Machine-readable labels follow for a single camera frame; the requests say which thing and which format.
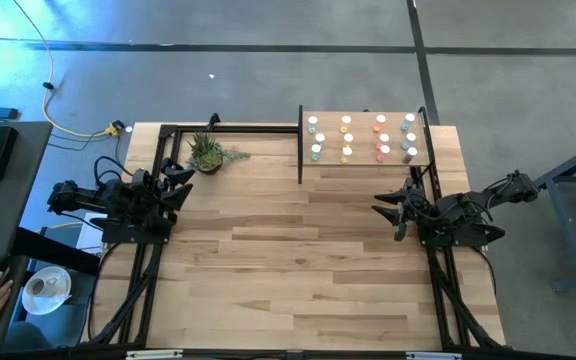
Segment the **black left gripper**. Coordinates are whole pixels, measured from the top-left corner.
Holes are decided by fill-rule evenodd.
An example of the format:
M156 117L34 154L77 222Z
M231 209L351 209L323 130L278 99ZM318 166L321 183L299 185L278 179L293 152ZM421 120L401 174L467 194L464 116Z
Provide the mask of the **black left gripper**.
M182 185L164 192L167 185L144 168L138 168L132 175L130 190L130 221L133 225L175 225L179 211L190 194L193 185L186 184L195 170L188 168L166 168L165 176L171 185Z

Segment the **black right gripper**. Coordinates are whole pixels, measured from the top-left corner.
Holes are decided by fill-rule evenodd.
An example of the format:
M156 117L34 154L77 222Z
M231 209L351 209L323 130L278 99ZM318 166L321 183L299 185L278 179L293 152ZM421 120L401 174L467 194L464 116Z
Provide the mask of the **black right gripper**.
M407 177L402 188L394 193L379 194L375 199L392 205L399 204L396 208L386 208L372 205L371 208L384 217L392 226L397 226L394 239L402 241L407 232L407 223L417 220L419 215L426 209L426 197L424 191L418 187L417 183Z

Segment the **potted succulent plant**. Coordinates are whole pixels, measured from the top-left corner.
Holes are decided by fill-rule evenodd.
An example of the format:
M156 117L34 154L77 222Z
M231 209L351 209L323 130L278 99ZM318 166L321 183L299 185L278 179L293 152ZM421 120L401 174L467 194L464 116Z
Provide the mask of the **potted succulent plant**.
M195 132L189 145L191 154L187 160L187 165L204 175L216 174L225 160L239 161L250 158L250 154L247 152L225 150L208 132Z

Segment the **white box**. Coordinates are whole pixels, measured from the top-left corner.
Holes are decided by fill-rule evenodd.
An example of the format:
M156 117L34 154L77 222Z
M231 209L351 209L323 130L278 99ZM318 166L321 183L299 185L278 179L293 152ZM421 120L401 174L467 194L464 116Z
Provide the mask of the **white box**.
M85 223L83 224L76 248L91 254L99 254L102 252L104 245L102 243L103 232L101 230L93 228L93 219L106 218L106 214L101 213L91 213L88 212L84 215L83 219Z

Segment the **black desk foot bar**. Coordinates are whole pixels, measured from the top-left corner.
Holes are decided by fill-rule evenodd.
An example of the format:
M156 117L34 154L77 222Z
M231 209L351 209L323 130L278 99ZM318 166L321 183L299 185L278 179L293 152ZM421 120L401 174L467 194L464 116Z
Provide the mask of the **black desk foot bar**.
M96 275L100 264L100 258L93 254L23 227L17 229L10 254L27 256L89 275Z

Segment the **black desk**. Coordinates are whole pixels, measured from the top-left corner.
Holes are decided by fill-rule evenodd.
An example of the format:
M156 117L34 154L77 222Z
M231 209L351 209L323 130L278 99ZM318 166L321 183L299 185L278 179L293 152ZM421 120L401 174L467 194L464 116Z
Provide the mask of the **black desk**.
M12 244L52 131L47 122L20 122L11 126L17 130L18 136L7 169L0 179L0 271L8 272L13 287L0 312L0 348L29 263L27 256L12 253Z

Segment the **white cup on stool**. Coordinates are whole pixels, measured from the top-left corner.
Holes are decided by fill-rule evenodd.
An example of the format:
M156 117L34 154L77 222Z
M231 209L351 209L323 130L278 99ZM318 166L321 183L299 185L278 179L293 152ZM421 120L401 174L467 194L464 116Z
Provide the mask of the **white cup on stool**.
M72 279L64 268L43 268L25 284L22 290L23 308L31 315L49 314L71 297L71 290Z

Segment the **wooden shelf black frame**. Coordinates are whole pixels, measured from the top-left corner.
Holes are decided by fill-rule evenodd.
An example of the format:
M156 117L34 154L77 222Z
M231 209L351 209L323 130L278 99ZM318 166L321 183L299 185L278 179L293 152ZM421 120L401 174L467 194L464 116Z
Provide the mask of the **wooden shelf black frame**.
M408 132L402 131L400 126L407 113L416 115L415 123L409 132L416 134L416 141L413 147L418 150L418 154L409 164L404 164L403 158L406 150L402 148L402 142ZM376 122L376 116L379 114L385 115L387 121L382 131L377 133L373 131L373 127ZM353 153L349 157L347 164L341 162L342 148L344 147L343 136L346 133L341 133L340 127L342 126L341 119L344 115L349 115L352 118L347 133L351 133L354 136L354 140L350 146ZM310 116L316 116L318 118L316 132L314 134L308 132L308 118ZM315 141L315 135L317 133L323 133L325 135L325 141L323 145L321 145L320 159L318 161L312 161L311 146L317 144ZM380 133L386 133L390 137L389 142L386 144L390 147L390 153L384 162L378 162L376 160L378 152L377 143ZM298 111L297 178L299 181L303 180L304 168L306 166L409 167L415 169L417 173L423 174L434 165L435 155L428 113L425 107L420 107L419 110L415 112L368 110L360 112L308 111L303 108Z

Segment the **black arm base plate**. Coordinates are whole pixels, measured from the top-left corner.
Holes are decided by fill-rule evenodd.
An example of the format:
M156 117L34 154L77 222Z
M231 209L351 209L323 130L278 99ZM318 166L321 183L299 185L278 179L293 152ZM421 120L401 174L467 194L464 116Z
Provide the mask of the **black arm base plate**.
M134 225L127 219L92 218L90 222L102 230L102 241L108 244L164 244L174 223L163 219L151 225Z
M505 235L503 229L485 223L480 214L454 220L423 220L417 223L417 228L422 244L433 248L481 247Z

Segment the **black aluminium table frame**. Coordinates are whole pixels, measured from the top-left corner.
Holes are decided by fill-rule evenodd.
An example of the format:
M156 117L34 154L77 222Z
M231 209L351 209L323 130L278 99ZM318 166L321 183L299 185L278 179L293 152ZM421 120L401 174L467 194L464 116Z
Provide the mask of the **black aluminium table frame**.
M150 348L437 350L425 250L372 208L405 167L299 166L288 124L222 125L249 159L196 175L154 289L118 340Z

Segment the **silver aluminium bracket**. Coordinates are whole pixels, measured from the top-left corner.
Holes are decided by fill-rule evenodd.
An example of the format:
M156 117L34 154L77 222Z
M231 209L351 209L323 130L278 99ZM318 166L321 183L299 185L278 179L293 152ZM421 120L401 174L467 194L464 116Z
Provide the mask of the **silver aluminium bracket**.
M405 353L406 360L463 360L459 353L410 351Z
M179 349L156 349L128 351L125 360L178 360L183 358Z

